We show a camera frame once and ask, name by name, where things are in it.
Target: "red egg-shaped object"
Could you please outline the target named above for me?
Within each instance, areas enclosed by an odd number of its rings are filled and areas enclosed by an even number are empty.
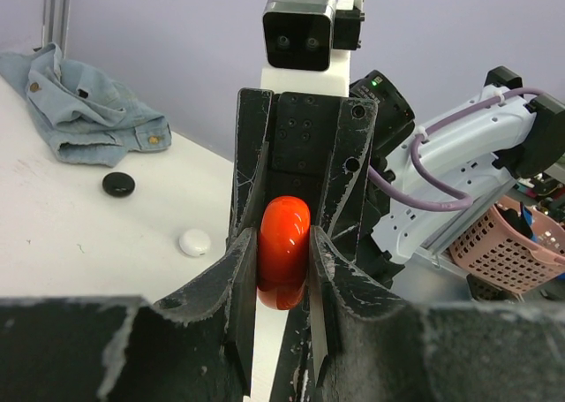
[[[259,233],[258,294],[274,309],[302,300],[308,270],[310,209],[298,197],[281,196],[265,209]]]

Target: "basket handle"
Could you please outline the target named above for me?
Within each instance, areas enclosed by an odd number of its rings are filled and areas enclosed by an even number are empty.
[[[542,262],[547,265],[561,265],[560,263],[555,261],[557,255],[552,251],[545,249],[544,247],[536,248],[535,250],[528,248],[528,250],[536,261]]]

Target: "gray wall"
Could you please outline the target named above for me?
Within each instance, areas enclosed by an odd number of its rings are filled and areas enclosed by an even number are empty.
[[[71,0],[67,56],[95,64],[232,157],[237,91],[256,87],[267,0]],[[565,0],[366,0],[352,78],[377,68],[418,121],[478,92],[504,64],[565,99]]]
[[[41,47],[43,0],[0,0],[0,52]]]

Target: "blue denim cloth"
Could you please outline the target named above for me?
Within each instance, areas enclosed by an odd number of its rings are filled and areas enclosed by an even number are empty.
[[[0,75],[24,99],[39,134],[66,163],[115,166],[128,151],[170,146],[165,117],[125,85],[51,43],[33,55],[0,54]]]

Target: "plastic basket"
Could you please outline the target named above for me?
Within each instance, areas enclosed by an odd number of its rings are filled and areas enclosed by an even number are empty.
[[[501,209],[520,204],[509,197]],[[550,217],[533,210],[531,229],[538,242],[515,231],[492,206],[449,247],[455,264],[488,283],[521,294],[565,272],[565,231]]]

